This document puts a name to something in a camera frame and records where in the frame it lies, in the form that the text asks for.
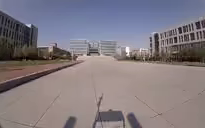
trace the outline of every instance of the white building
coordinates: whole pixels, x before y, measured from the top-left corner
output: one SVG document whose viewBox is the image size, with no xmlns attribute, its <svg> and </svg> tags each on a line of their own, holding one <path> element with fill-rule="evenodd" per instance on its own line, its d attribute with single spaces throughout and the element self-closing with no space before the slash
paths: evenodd
<svg viewBox="0 0 205 128">
<path fill-rule="evenodd" d="M 150 56 L 155 57 L 159 55 L 159 34 L 153 32 L 150 36 Z"/>
<path fill-rule="evenodd" d="M 101 40 L 99 42 L 100 55 L 114 56 L 117 49 L 116 41 Z"/>
<path fill-rule="evenodd" d="M 116 53 L 117 53 L 118 56 L 125 58 L 126 55 L 127 55 L 127 53 L 126 53 L 126 47 L 122 47 L 122 46 L 117 47 Z"/>
<path fill-rule="evenodd" d="M 205 48 L 205 17 L 159 33 L 160 54 L 176 54 L 189 48 Z"/>
<path fill-rule="evenodd" d="M 0 39 L 13 47 L 37 47 L 38 29 L 34 25 L 25 25 L 0 11 Z"/>
<path fill-rule="evenodd" d="M 130 57 L 130 47 L 125 47 L 126 56 Z"/>
<path fill-rule="evenodd" d="M 78 56 L 89 54 L 89 42 L 87 40 L 70 40 L 70 52 Z"/>
<path fill-rule="evenodd" d="M 149 49 L 146 49 L 146 48 L 134 49 L 131 51 L 131 54 L 133 56 L 137 56 L 137 57 L 148 57 L 149 56 Z"/>
</svg>

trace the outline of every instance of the office building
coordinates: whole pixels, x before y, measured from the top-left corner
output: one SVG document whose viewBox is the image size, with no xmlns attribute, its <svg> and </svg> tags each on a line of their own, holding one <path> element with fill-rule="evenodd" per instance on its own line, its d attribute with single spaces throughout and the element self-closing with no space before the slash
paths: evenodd
<svg viewBox="0 0 205 128">
<path fill-rule="evenodd" d="M 151 57 L 159 56 L 159 34 L 157 32 L 153 32 L 150 36 L 149 53 Z"/>
<path fill-rule="evenodd" d="M 205 17 L 159 33 L 159 53 L 172 55 L 185 49 L 205 48 Z"/>
<path fill-rule="evenodd" d="M 117 42 L 101 40 L 99 43 L 100 55 L 114 56 L 116 53 Z"/>
<path fill-rule="evenodd" d="M 37 47 L 38 28 L 25 25 L 0 11 L 0 39 L 13 47 Z"/>
<path fill-rule="evenodd" d="M 89 42 L 87 40 L 70 40 L 70 52 L 77 56 L 89 54 Z"/>
<path fill-rule="evenodd" d="M 99 53 L 99 42 L 92 40 L 89 41 L 89 55 L 90 56 L 98 56 L 100 55 Z"/>
</svg>

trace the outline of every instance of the sidewalk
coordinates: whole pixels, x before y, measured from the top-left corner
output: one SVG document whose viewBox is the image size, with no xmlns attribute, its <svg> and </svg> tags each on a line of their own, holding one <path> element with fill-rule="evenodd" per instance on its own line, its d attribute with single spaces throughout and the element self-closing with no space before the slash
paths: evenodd
<svg viewBox="0 0 205 128">
<path fill-rule="evenodd" d="M 53 69 L 61 67 L 72 62 L 65 62 L 59 64 L 46 64 L 46 65 L 36 65 L 36 66 L 18 66 L 0 69 L 0 82 L 13 79 L 20 76 L 25 76 L 34 72 L 42 71 L 45 69 Z"/>
</svg>

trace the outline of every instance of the pavement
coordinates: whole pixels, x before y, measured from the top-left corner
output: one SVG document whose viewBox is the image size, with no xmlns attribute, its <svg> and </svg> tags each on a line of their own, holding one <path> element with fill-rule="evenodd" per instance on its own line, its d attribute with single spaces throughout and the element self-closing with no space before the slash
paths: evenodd
<svg viewBox="0 0 205 128">
<path fill-rule="evenodd" d="M 0 94 L 5 128 L 92 128 L 100 111 L 121 111 L 126 128 L 205 128 L 205 68 L 85 57 Z"/>
</svg>

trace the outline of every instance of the glass building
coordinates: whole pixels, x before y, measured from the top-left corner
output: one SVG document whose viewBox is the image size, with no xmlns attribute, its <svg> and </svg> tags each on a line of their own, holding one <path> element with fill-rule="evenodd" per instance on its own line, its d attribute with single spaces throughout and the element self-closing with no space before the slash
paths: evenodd
<svg viewBox="0 0 205 128">
<path fill-rule="evenodd" d="M 117 42 L 101 40 L 99 43 L 100 55 L 114 56 L 116 54 Z"/>
<path fill-rule="evenodd" d="M 89 54 L 89 43 L 87 40 L 70 40 L 70 52 L 77 56 Z"/>
</svg>

